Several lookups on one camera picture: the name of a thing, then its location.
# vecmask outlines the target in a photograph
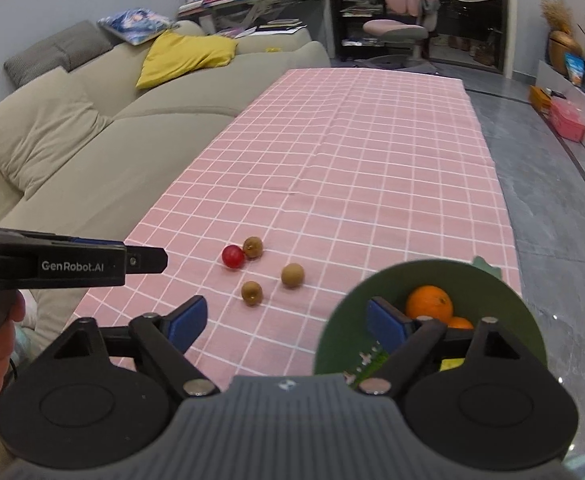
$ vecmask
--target cherry tomato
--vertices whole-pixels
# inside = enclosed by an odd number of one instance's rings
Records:
[[[241,247],[236,245],[229,245],[221,251],[221,261],[226,267],[231,269],[239,269],[246,261],[246,255]]]

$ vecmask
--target pink checkered tablecloth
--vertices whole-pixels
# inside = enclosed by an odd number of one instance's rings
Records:
[[[239,271],[221,250],[264,240]],[[477,254],[519,291],[508,213],[461,81],[383,70],[292,70],[168,188],[127,239],[165,247],[168,269],[94,288],[76,316],[103,326],[166,314],[194,294],[208,327],[187,357],[224,388],[235,374],[309,374],[340,299],[384,267]],[[287,290],[282,267],[306,282]],[[240,287],[259,282],[246,306]]]

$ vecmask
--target brown vase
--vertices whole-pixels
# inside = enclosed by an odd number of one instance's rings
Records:
[[[582,57],[584,51],[581,45],[570,35],[560,30],[553,30],[548,40],[548,56],[553,68],[562,75],[567,75],[566,53]]]

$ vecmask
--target green bowl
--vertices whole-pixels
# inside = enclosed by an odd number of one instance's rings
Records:
[[[367,301],[381,296],[403,309],[410,292],[421,285],[444,289],[453,301],[455,316],[465,317],[473,325],[482,317],[496,317],[547,365],[546,348],[533,315],[517,293],[494,276],[499,272],[481,258],[476,258],[475,265],[418,260],[377,272],[353,289],[333,312],[319,340],[314,373],[353,370],[361,362],[360,352],[369,352],[376,343],[366,330]]]

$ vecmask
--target pink office chair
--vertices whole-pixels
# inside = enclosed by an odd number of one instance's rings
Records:
[[[406,25],[396,20],[370,20],[364,23],[364,31],[383,43],[395,48],[412,47],[411,56],[378,56],[362,61],[375,68],[411,70],[412,72],[436,73],[437,69],[421,56],[421,42],[428,39],[437,26],[439,0],[386,0],[387,7],[400,16],[412,16],[416,25]]]

